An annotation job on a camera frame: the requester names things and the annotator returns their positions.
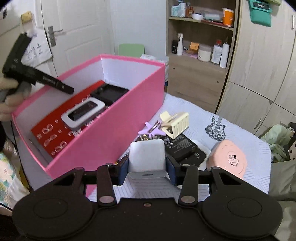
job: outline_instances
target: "orange cup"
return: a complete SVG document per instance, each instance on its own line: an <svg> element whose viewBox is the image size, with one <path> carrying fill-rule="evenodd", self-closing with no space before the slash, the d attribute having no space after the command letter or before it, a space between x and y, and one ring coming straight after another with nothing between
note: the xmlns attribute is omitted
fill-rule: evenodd
<svg viewBox="0 0 296 241"><path fill-rule="evenodd" d="M223 23L228 27L233 26L234 11L228 8L223 8Z"/></svg>

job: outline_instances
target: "gray sofa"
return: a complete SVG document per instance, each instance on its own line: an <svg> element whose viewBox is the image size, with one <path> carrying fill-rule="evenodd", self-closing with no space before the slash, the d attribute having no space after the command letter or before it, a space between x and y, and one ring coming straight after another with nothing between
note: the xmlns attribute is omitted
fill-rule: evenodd
<svg viewBox="0 0 296 241"><path fill-rule="evenodd" d="M284 215L276 238L296 241L296 160L271 164L269 195L279 202Z"/></svg>

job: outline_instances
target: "green chair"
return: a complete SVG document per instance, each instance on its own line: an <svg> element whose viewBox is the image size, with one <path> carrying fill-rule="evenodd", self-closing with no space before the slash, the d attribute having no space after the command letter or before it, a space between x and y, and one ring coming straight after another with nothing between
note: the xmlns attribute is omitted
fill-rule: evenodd
<svg viewBox="0 0 296 241"><path fill-rule="evenodd" d="M140 58L145 53L142 44L121 44L118 47L118 55Z"/></svg>

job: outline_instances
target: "paper note on door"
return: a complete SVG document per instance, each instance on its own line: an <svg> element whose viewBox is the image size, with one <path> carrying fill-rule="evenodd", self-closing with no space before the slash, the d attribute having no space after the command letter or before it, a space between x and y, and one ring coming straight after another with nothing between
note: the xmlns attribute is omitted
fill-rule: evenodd
<svg viewBox="0 0 296 241"><path fill-rule="evenodd" d="M31 29L27 32L27 35L32 38L32 41L22 57L22 63L27 66L36 67L49 60L52 54L44 29Z"/></svg>

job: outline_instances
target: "purple starfish hair clip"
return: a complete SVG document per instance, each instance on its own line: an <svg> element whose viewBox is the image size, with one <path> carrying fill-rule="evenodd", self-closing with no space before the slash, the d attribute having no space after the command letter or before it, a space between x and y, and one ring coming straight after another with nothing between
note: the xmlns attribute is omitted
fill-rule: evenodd
<svg viewBox="0 0 296 241"><path fill-rule="evenodd" d="M148 135L149 138L153 138L154 136L166 136L166 133L162 130L160 130L160 121L157 121L154 125L150 125L148 122L145 123L146 128L139 131L139 135Z"/></svg>

